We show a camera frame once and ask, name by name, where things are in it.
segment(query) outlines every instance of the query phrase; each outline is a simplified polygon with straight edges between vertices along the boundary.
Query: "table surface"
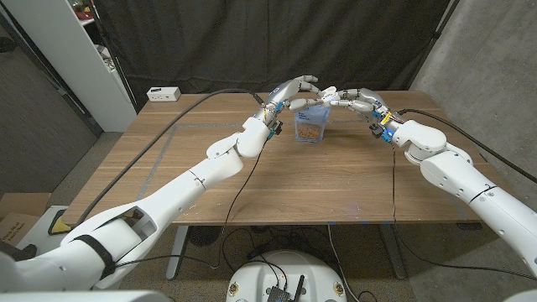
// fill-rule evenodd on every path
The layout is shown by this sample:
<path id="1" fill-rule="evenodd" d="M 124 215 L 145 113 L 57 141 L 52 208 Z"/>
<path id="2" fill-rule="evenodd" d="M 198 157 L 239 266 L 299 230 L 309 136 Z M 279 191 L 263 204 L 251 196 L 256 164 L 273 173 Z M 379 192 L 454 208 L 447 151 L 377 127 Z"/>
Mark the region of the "table surface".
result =
<path id="1" fill-rule="evenodd" d="M 267 94 L 259 94 L 266 99 Z M 380 91 L 393 110 L 415 108 L 446 118 L 421 91 Z M 201 95 L 177 102 L 148 102 L 88 180 L 63 215 L 74 224 L 84 209 L 119 171 L 178 113 Z M 300 93 L 297 97 L 315 97 Z M 185 115 L 105 195 L 90 216 L 148 196 L 206 158 L 214 142 L 242 131 L 258 109 L 246 94 L 214 96 Z M 455 130 L 415 113 L 404 115 L 442 130 L 448 141 L 466 150 L 474 165 L 509 193 L 511 189 L 473 144 Z M 264 147 L 258 166 L 237 198 L 228 224 L 392 223 L 393 151 L 375 139 L 366 122 L 346 109 L 331 109 L 319 143 L 295 139 L 294 115 L 282 112 L 283 131 Z M 478 221 L 466 204 L 427 182 L 396 147 L 395 217 L 397 222 Z M 255 159 L 242 159 L 242 171 L 208 190 L 175 219 L 185 225 L 221 225 Z"/>

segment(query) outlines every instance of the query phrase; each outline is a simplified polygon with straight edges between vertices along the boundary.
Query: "black connector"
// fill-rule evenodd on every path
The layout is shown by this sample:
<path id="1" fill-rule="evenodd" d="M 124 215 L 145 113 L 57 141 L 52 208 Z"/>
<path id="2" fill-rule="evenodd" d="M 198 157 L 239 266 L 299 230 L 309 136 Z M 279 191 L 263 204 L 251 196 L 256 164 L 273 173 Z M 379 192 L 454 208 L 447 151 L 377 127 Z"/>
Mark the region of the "black connector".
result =
<path id="1" fill-rule="evenodd" d="M 274 133 L 275 133 L 276 135 L 279 135 L 279 134 L 282 132 L 282 125 L 283 125 L 282 122 L 278 122 L 278 126 L 277 126 L 276 129 L 274 130 Z"/>
<path id="2" fill-rule="evenodd" d="M 369 129 L 371 129 L 371 133 L 375 138 L 380 138 L 380 136 L 384 133 L 384 129 L 379 127 L 377 124 L 371 124 Z"/>

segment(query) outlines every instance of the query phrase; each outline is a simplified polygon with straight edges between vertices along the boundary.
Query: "black strap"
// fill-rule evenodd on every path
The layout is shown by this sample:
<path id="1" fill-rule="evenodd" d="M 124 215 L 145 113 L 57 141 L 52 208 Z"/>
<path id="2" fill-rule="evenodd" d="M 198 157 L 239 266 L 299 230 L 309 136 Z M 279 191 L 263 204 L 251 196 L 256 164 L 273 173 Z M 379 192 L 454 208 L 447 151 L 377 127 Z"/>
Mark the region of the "black strap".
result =
<path id="1" fill-rule="evenodd" d="M 97 255 L 101 257 L 102 261 L 104 262 L 104 270 L 102 271 L 101 280 L 116 271 L 116 264 L 112 260 L 112 255 L 94 237 L 91 237 L 90 235 L 80 235 L 73 239 L 73 241 L 75 240 L 80 240 L 89 245 L 91 248 L 93 248 Z"/>

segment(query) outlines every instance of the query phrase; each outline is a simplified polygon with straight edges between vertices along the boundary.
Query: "white robot body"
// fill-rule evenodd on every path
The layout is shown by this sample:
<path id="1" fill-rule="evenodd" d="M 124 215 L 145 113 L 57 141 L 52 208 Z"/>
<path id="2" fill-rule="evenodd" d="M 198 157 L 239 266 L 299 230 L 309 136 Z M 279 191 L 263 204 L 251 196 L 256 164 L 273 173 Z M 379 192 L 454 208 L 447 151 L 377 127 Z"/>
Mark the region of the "white robot body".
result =
<path id="1" fill-rule="evenodd" d="M 289 293 L 289 299 L 296 300 L 300 276 L 304 275 L 298 301 L 347 301 L 339 275 L 318 258 L 290 250 L 272 251 L 263 256 L 268 263 L 277 265 L 285 272 L 287 276 L 285 291 Z M 261 257 L 256 257 L 254 260 L 263 261 Z M 279 288 L 284 289 L 284 275 L 275 266 L 273 269 L 278 275 Z M 276 276 L 269 264 L 246 263 L 233 275 L 227 288 L 226 301 L 269 301 L 273 286 L 276 286 Z"/>

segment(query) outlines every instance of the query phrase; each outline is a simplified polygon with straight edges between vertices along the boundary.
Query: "cereal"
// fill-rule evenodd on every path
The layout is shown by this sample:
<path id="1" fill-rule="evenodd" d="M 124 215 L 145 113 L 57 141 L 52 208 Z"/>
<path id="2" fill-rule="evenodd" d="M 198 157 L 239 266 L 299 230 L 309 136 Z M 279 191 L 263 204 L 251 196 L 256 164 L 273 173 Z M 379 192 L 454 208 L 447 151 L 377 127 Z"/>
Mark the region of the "cereal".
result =
<path id="1" fill-rule="evenodd" d="M 298 135 L 300 138 L 318 139 L 321 135 L 321 127 L 307 122 L 302 122 L 298 126 Z"/>

